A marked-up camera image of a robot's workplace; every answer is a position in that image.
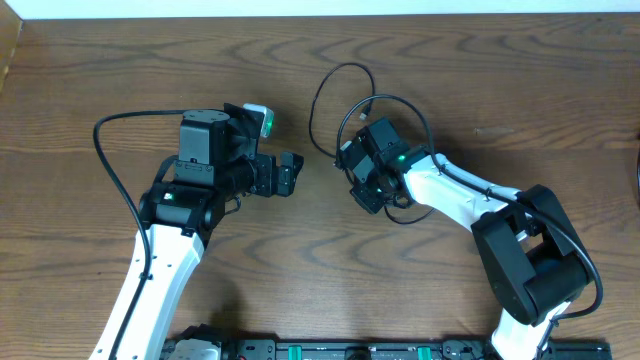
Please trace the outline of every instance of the cable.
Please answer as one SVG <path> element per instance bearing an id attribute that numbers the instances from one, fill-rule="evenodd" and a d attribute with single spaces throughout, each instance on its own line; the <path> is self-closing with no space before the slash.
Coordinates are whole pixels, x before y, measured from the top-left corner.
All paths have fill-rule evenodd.
<path id="1" fill-rule="evenodd" d="M 320 86 L 318 87 L 318 91 L 316 91 L 316 95 L 313 97 L 313 102 L 311 103 L 311 112 L 309 113 L 309 138 L 311 138 L 311 143 L 313 144 L 313 146 L 316 147 L 316 149 L 318 149 L 321 153 L 323 153 L 323 154 L 325 154 L 325 155 L 327 155 L 329 157 L 332 157 L 332 158 L 335 158 L 335 156 L 332 155 L 327 150 L 325 150 L 322 147 L 320 147 L 320 145 L 318 145 L 318 143 L 316 142 L 315 138 L 313 137 L 313 131 L 311 130 L 311 123 L 313 122 L 313 113 L 314 113 L 314 111 L 316 109 L 316 101 L 318 100 L 318 96 L 320 95 L 320 90 L 322 90 L 322 87 L 324 86 L 324 83 L 327 82 L 327 80 L 329 80 L 329 78 L 331 77 L 331 75 L 333 75 L 334 72 L 338 71 L 340 68 L 343 68 L 345 66 L 356 66 L 356 67 L 359 67 L 360 69 L 362 69 L 364 72 L 366 72 L 367 75 L 369 76 L 369 80 L 371 81 L 371 95 L 375 95 L 375 93 L 376 93 L 376 82 L 373 79 L 373 74 L 371 73 L 371 71 L 369 70 L 368 67 L 366 67 L 365 65 L 359 64 L 359 63 L 349 62 L 349 63 L 340 64 L 340 65 L 334 67 L 333 69 L 331 69 L 331 71 L 329 71 L 329 73 L 327 73 L 327 75 L 324 77 L 324 79 L 322 79 L 322 82 L 320 83 Z M 369 115 L 369 112 L 371 111 L 372 107 L 373 107 L 373 100 L 369 101 L 369 105 L 367 105 L 367 107 L 362 111 L 362 115 L 364 115 L 365 118 Z"/>
<path id="2" fill-rule="evenodd" d="M 589 275 L 593 278 L 593 282 L 596 286 L 596 298 L 593 302 L 593 304 L 591 306 L 589 306 L 588 308 L 584 309 L 584 310 L 580 310 L 580 311 L 575 311 L 572 313 L 568 313 L 568 314 L 558 314 L 555 315 L 552 319 L 551 322 L 552 323 L 557 323 L 559 320 L 563 320 L 563 319 L 572 319 L 572 318 L 577 318 L 577 317 L 581 317 L 581 316 L 586 316 L 588 314 L 593 313 L 594 311 L 596 311 L 598 309 L 598 307 L 600 307 L 600 304 L 602 304 L 602 299 L 604 297 L 604 288 L 602 286 L 602 278 L 600 277 L 600 274 L 598 273 L 598 270 L 596 269 L 595 264 L 593 263 L 593 261 L 591 260 L 591 258 L 589 257 L 589 255 L 587 255 L 580 246 L 578 246 L 577 242 L 568 234 L 568 232 L 562 227 L 562 225 L 560 225 L 555 219 L 552 219 L 551 217 L 547 216 L 546 214 L 539 212 L 537 210 L 534 210 L 528 206 L 522 205 L 516 201 L 513 201 L 511 199 L 505 198 L 503 196 L 494 194 L 491 192 L 491 188 L 488 189 L 483 189 L 479 186 L 476 186 L 475 184 L 471 184 L 468 181 L 461 179 L 459 177 L 457 177 L 456 175 L 454 175 L 453 173 L 449 172 L 446 169 L 445 165 L 440 164 L 440 162 L 438 162 L 438 159 L 436 157 L 436 149 L 435 149 L 435 143 L 433 141 L 433 134 L 431 132 L 431 128 L 429 126 L 429 123 L 427 122 L 426 118 L 424 117 L 424 115 L 422 115 L 422 113 L 420 112 L 420 110 L 418 110 L 413 104 L 411 104 L 410 102 L 408 102 L 407 100 L 395 96 L 395 95 L 387 95 L 387 94 L 377 94 L 377 95 L 372 95 L 369 97 L 366 97 L 362 100 L 360 100 L 357 104 L 355 104 L 351 110 L 347 113 L 347 115 L 345 115 L 344 119 L 342 120 L 342 123 L 340 124 L 340 129 L 338 130 L 338 139 L 337 139 L 337 144 L 336 144 L 336 159 L 340 160 L 340 137 L 342 135 L 342 131 L 344 130 L 344 127 L 347 123 L 347 120 L 349 120 L 349 117 L 351 117 L 351 115 L 360 107 L 362 106 L 364 103 L 371 101 L 373 99 L 394 99 L 397 100 L 403 104 L 405 104 L 407 107 L 409 107 L 417 116 L 418 118 L 420 118 L 420 121 L 422 122 L 422 125 L 424 126 L 425 132 L 427 134 L 427 140 L 429 142 L 428 146 L 429 146 L 429 152 L 430 152 L 430 156 L 431 159 L 433 160 L 433 164 L 436 166 L 436 168 L 443 174 L 449 176 L 451 179 L 453 179 L 454 181 L 467 186 L 487 197 L 496 199 L 498 201 L 502 201 L 507 203 L 508 205 L 511 205 L 515 208 L 517 208 L 520 211 L 523 211 L 527 214 L 529 214 L 534 220 L 539 221 L 543 224 L 545 224 L 548 228 L 551 228 L 553 230 L 555 230 L 556 232 L 558 232 L 568 243 L 569 245 L 571 245 L 571 247 L 573 247 L 573 249 L 576 252 L 576 255 L 578 256 L 578 258 L 580 259 L 580 261 L 582 262 L 582 264 L 585 266 L 585 268 L 587 269 L 587 272 L 589 273 Z"/>
<path id="3" fill-rule="evenodd" d="M 122 341 L 124 332 L 127 329 L 127 325 L 129 324 L 129 320 L 131 319 L 133 310 L 135 309 L 138 299 L 140 298 L 140 294 L 142 293 L 144 284 L 146 283 L 147 278 L 149 277 L 149 269 L 151 268 L 151 247 L 149 244 L 149 239 L 147 237 L 147 232 L 145 231 L 145 228 L 142 225 L 142 220 L 140 219 L 140 215 L 138 214 L 138 210 L 136 209 L 136 205 L 131 200 L 129 193 L 124 188 L 124 185 L 122 185 L 122 182 L 116 175 L 115 171 L 113 171 L 113 168 L 109 164 L 107 157 L 102 151 L 102 146 L 100 146 L 100 127 L 102 126 L 102 124 L 115 119 L 122 119 L 122 118 L 135 117 L 135 116 L 149 116 L 149 115 L 178 115 L 178 114 L 184 113 L 185 111 L 186 110 L 160 110 L 160 111 L 138 111 L 138 112 L 115 114 L 115 115 L 110 115 L 100 119 L 93 128 L 93 145 L 96 148 L 98 157 L 100 158 L 100 161 L 104 166 L 104 169 L 107 171 L 107 174 L 109 174 L 109 177 L 111 178 L 111 180 L 113 180 L 113 183 L 116 185 L 116 188 L 118 189 L 118 191 L 124 198 L 125 203 L 129 207 L 129 210 L 131 211 L 131 215 L 133 215 L 133 218 L 136 221 L 136 224 L 138 225 L 138 230 L 140 231 L 140 236 L 142 238 L 142 244 L 144 246 L 144 269 L 140 274 L 140 282 L 138 283 L 138 287 L 136 288 L 136 291 L 133 294 L 133 297 L 131 298 L 131 304 L 129 304 L 129 308 L 127 309 L 127 312 L 125 313 L 124 318 L 122 319 L 122 324 L 120 325 L 120 329 L 118 330 L 118 333 L 116 334 L 116 338 L 113 341 L 113 346 L 111 347 L 111 352 L 109 353 L 109 358 L 108 358 L 109 360 L 115 360 L 116 358 L 118 347 L 120 347 L 120 342 Z"/>
<path id="4" fill-rule="evenodd" d="M 324 84 L 327 82 L 327 80 L 329 80 L 329 78 L 331 77 L 331 75 L 333 75 L 334 72 L 336 72 L 337 70 L 339 70 L 340 68 L 343 68 L 345 66 L 355 66 L 355 67 L 359 67 L 360 69 L 362 69 L 365 73 L 367 73 L 367 75 L 369 76 L 369 80 L 371 81 L 371 95 L 375 95 L 376 94 L 376 82 L 373 78 L 373 74 L 371 73 L 371 71 L 369 70 L 369 68 L 366 65 L 360 64 L 360 63 L 355 63 L 355 62 L 348 62 L 348 63 L 342 63 L 339 64 L 338 66 L 334 67 L 333 69 L 331 69 L 331 71 L 329 71 L 327 73 L 327 75 L 325 75 L 324 79 L 322 79 L 322 82 L 320 83 L 320 86 L 318 86 L 318 90 L 316 91 L 316 95 L 313 97 L 313 101 L 311 102 L 311 111 L 309 112 L 309 138 L 311 139 L 311 143 L 313 144 L 313 146 L 316 147 L 316 149 L 318 149 L 318 151 L 320 151 L 321 153 L 327 155 L 330 158 L 335 159 L 336 156 L 333 155 L 332 153 L 330 153 L 329 151 L 323 149 L 315 140 L 315 138 L 313 137 L 313 130 L 312 130 L 312 123 L 313 123 L 313 114 L 315 112 L 316 109 L 316 101 L 318 100 L 318 96 L 320 95 L 320 91 L 322 90 L 322 88 L 324 87 Z M 367 116 L 369 116 L 369 113 L 371 112 L 371 109 L 373 107 L 373 100 L 371 99 L 369 101 L 369 104 L 367 105 L 367 107 L 365 107 L 364 110 L 362 110 L 362 113 L 360 114 L 360 119 L 361 120 L 365 120 L 367 118 Z M 354 185 L 353 183 L 353 179 L 351 178 L 351 175 L 349 175 L 349 171 L 347 169 L 344 169 L 344 174 L 345 177 L 347 178 L 347 181 L 349 181 L 349 184 L 351 184 L 352 186 Z M 396 224 L 399 225 L 411 225 L 411 224 L 415 224 L 419 221 L 422 221 L 424 219 L 426 219 L 427 217 L 429 217 L 431 214 L 433 214 L 434 209 L 429 210 L 426 214 L 424 214 L 423 216 L 414 219 L 412 221 L 400 221 L 398 220 L 396 217 L 394 217 L 393 215 L 391 215 L 389 213 L 389 210 L 387 210 L 387 207 L 385 206 L 384 208 L 384 212 L 387 215 L 387 217 L 389 218 L 389 220 L 393 221 Z"/>

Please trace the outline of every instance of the wooden tabletop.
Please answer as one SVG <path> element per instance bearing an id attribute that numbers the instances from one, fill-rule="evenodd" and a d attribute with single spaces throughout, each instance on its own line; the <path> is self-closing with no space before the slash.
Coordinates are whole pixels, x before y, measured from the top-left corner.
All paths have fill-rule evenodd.
<path id="1" fill-rule="evenodd" d="M 313 94 L 345 61 L 416 104 L 459 166 L 554 190 L 605 286 L 597 313 L 554 336 L 637 358 L 640 15 L 28 21 L 0 95 L 0 358 L 87 358 L 118 295 L 136 227 L 95 155 L 94 123 L 224 102 L 272 108 L 261 151 L 305 165 L 293 196 L 247 198 L 216 228 L 171 334 L 208 323 L 282 338 L 488 336 L 500 306 L 471 234 L 442 214 L 412 226 L 368 215 L 311 146 Z M 321 145 L 334 146 L 369 91 L 358 70 L 329 80 Z M 425 141 L 401 106 L 380 101 L 371 118 L 382 115 Z M 104 128 L 134 199 L 177 152 L 180 120 Z M 354 118 L 345 137 L 361 126 Z M 590 286 L 572 309 L 593 296 Z"/>

